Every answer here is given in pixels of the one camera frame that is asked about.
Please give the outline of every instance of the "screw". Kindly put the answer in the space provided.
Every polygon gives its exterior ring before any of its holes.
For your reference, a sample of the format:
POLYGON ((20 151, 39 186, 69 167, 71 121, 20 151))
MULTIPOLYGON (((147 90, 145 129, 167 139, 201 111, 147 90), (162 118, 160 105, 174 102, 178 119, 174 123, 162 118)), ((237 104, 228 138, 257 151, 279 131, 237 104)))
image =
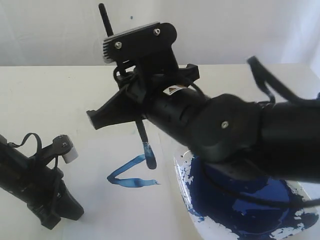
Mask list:
POLYGON ((224 121, 221 123, 221 128, 226 129, 229 126, 229 122, 224 121))
POLYGON ((159 28, 156 28, 153 30, 153 34, 156 35, 156 36, 159 36, 160 35, 160 29, 159 28))
POLYGON ((114 47, 115 47, 116 49, 122 48, 122 42, 117 41, 117 42, 114 44, 114 47))

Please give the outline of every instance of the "blue paint stroke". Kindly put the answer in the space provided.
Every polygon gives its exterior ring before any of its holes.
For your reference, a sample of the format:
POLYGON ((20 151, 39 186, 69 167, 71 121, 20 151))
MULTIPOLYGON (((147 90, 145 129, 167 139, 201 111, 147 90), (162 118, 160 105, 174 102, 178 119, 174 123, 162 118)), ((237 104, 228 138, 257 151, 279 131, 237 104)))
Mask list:
MULTIPOLYGON (((283 180, 269 177, 252 181, 234 180, 210 166, 205 168, 212 180, 232 191, 273 201, 302 201, 302 196, 294 194, 283 180)), ((270 234, 276 229, 297 229, 300 223, 307 229, 319 218, 317 214, 304 213, 301 219, 295 219, 297 208, 262 206, 223 193, 205 178, 199 158, 192 159, 188 177, 193 177, 190 183, 186 182, 192 204, 192 210, 188 211, 197 217, 209 217, 222 224, 237 234, 240 240, 273 239, 270 234)))
POLYGON ((152 151, 152 148, 149 142, 143 142, 143 150, 144 150, 146 165, 148 166, 148 168, 156 169, 157 168, 156 157, 154 155, 154 151, 152 151))
POLYGON ((124 179, 116 178, 116 176, 118 176, 119 174, 122 174, 123 172, 129 170, 133 166, 143 162, 145 159, 146 158, 144 154, 141 154, 135 157, 125 165, 119 167, 117 170, 112 172, 106 179, 112 184, 120 185, 126 188, 141 188, 145 186, 158 185, 159 183, 154 179, 143 180, 141 178, 124 178, 124 179))

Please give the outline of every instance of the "white backdrop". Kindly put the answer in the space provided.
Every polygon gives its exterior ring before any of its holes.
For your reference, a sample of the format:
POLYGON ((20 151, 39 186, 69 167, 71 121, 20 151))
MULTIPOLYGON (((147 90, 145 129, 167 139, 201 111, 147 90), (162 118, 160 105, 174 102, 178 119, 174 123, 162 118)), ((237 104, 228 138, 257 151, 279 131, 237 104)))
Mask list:
MULTIPOLYGON (((0 0, 0 66, 103 65, 99 0, 0 0)), ((320 74, 319 0, 104 0, 115 33, 160 21, 179 64, 308 63, 320 74)))

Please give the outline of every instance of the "white tabletop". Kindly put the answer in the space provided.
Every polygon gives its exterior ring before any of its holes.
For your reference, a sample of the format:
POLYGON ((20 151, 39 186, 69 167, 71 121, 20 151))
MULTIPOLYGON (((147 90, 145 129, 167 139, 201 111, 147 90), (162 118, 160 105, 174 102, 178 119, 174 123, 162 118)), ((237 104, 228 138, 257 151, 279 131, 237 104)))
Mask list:
MULTIPOLYGON (((299 96, 315 98, 320 92, 319 79, 304 64, 267 67, 299 96)), ((0 67, 0 134, 19 143, 26 133, 35 132, 44 146, 59 134, 69 135, 79 158, 68 165, 60 161, 59 167, 67 187, 85 211, 80 221, 63 219, 53 230, 47 230, 25 203, 0 189, 0 239, 200 239, 173 180, 172 156, 162 149, 159 131, 151 124, 146 128, 158 160, 157 170, 139 166, 124 176, 156 178, 161 185, 129 189, 106 180, 113 170, 142 153, 133 123, 94 130, 86 115, 87 110, 98 109, 118 90, 113 69, 0 67), (121 144, 128 149, 117 155, 114 145, 121 144)), ((230 93, 245 101, 267 99, 245 64, 201 65, 199 70, 201 78, 196 83, 209 96, 230 93)), ((34 150, 32 140, 21 149, 27 156, 34 150)), ((311 197, 316 197, 319 189, 306 186, 311 197)), ((288 239, 311 240, 318 234, 320 223, 288 239)))

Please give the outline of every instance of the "paint palette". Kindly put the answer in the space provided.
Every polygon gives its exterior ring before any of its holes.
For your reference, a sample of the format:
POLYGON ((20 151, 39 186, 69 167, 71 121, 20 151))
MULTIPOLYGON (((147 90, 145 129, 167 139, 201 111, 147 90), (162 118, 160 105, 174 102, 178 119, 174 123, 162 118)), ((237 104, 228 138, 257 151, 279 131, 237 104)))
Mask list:
MULTIPOLYGON (((205 240, 280 240, 311 227, 319 218, 315 208, 262 206, 219 191, 204 177, 200 159, 186 147, 175 152, 174 164, 184 203, 205 240)), ((234 180, 209 166, 206 172, 224 187, 249 196, 283 202, 310 199, 298 182, 269 177, 234 180)))

